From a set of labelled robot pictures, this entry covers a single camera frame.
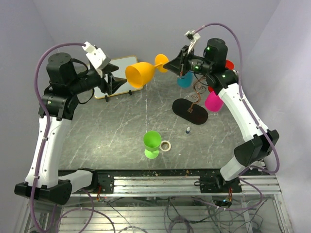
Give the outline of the magenta plastic wine glass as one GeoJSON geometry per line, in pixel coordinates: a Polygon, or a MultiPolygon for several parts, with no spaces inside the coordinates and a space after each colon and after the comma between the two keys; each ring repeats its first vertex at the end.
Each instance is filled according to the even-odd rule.
{"type": "Polygon", "coordinates": [[[207,99],[205,100],[205,107],[212,112],[218,112],[224,102],[215,94],[214,91],[210,92],[207,99]]]}

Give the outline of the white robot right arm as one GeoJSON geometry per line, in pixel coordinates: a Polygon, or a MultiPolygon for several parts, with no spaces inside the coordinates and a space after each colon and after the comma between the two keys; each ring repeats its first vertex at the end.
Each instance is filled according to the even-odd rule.
{"type": "Polygon", "coordinates": [[[270,130],[256,114],[239,86],[238,75],[226,68],[228,48],[218,38],[209,39],[202,57],[196,56],[194,50],[184,46],[178,56],[163,67],[176,75],[189,71],[206,78],[215,94],[224,102],[242,133],[244,143],[234,149],[233,158],[220,169],[220,177],[214,180],[215,188],[225,192],[231,187],[231,180],[271,152],[279,139],[277,130],[270,130]]]}

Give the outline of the orange plastic wine glass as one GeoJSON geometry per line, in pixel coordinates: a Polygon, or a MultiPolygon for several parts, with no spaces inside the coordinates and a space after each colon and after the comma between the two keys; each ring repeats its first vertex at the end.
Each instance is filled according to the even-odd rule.
{"type": "Polygon", "coordinates": [[[146,85],[154,76],[155,71],[158,69],[160,72],[167,72],[164,65],[169,62],[169,59],[164,54],[158,54],[155,57],[155,64],[152,65],[147,62],[139,62],[130,65],[125,70],[127,81],[134,88],[141,88],[146,85]]]}

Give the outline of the blue plastic wine glass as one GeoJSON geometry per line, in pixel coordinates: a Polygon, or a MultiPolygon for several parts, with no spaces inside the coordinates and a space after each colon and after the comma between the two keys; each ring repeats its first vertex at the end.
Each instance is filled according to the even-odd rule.
{"type": "Polygon", "coordinates": [[[187,72],[184,76],[178,76],[177,85],[181,88],[188,88],[191,86],[193,80],[193,73],[187,72]]]}

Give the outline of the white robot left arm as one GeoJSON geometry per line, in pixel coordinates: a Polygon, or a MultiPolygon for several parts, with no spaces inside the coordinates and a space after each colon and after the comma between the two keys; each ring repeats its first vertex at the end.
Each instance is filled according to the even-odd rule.
{"type": "Polygon", "coordinates": [[[98,87],[103,93],[115,93],[125,79],[116,81],[113,72],[119,67],[109,61],[97,65],[90,61],[83,72],[77,73],[74,63],[79,60],[60,52],[48,58],[47,73],[50,84],[41,97],[39,134],[34,159],[25,181],[16,184],[14,193],[25,198],[64,205],[72,193],[83,188],[89,193],[99,188],[97,171],[80,168],[59,176],[59,161],[65,136],[74,111],[80,101],[78,95],[98,87]]]}

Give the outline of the green plastic wine glass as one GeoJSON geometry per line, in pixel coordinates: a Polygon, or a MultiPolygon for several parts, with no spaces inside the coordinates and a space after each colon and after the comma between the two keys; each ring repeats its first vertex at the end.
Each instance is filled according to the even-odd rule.
{"type": "Polygon", "coordinates": [[[148,131],[143,137],[145,146],[144,154],[148,159],[155,159],[159,155],[161,145],[161,135],[156,131],[148,131]]]}

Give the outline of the red plastic wine glass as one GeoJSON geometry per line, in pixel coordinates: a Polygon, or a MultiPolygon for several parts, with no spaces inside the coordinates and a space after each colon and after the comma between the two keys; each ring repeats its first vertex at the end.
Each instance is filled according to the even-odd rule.
{"type": "MultiPolygon", "coordinates": [[[[233,70],[233,69],[235,68],[235,65],[234,65],[231,61],[226,60],[226,65],[225,65],[225,67],[226,67],[227,69],[233,70]]],[[[208,91],[209,91],[210,93],[214,91],[213,88],[210,87],[210,86],[209,86],[207,89],[208,89],[208,91]]]]}

